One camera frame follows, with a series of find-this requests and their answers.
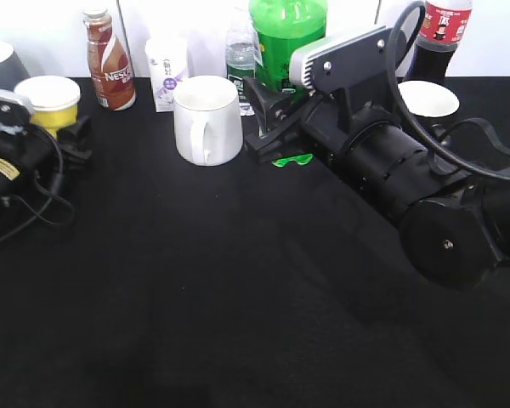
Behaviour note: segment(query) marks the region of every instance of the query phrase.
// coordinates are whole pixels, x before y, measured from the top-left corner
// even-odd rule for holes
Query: plastic water bottle
[[[428,0],[405,81],[444,83],[451,57],[467,28],[473,0]]]
[[[240,0],[235,7],[232,24],[227,33],[227,77],[238,88],[243,116],[252,116],[253,108],[244,95],[243,77],[255,77],[253,57],[253,28],[247,0]]]

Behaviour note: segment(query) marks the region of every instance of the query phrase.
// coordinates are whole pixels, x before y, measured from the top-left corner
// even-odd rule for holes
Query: mug handle
[[[190,128],[190,148],[193,154],[193,162],[207,164],[207,154],[204,150],[204,133],[206,132],[207,120],[195,119]]]

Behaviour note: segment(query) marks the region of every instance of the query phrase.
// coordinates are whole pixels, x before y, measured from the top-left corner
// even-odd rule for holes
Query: yellow cup
[[[46,128],[55,138],[57,131],[77,120],[79,86],[63,76],[35,76],[19,83],[15,93],[25,95],[36,113],[31,122]]]

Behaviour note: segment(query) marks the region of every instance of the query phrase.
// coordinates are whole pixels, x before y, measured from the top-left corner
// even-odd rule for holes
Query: yellow sticker
[[[14,181],[20,176],[19,170],[9,161],[5,161],[0,158],[0,173],[9,179],[9,181]]]

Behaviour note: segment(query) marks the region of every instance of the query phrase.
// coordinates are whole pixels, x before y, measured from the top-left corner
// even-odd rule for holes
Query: robotic arm
[[[401,26],[414,9],[420,20],[407,42]],[[424,15],[416,2],[393,30],[381,26],[300,48],[290,79],[307,92],[273,93],[245,78],[263,131],[246,136],[246,146],[261,162],[314,153],[398,229],[423,276],[467,290],[510,266],[510,168],[494,172],[463,161],[440,144],[459,125],[435,140],[406,109],[396,61]],[[401,130],[403,120],[415,137]],[[467,122],[492,131],[482,119]]]

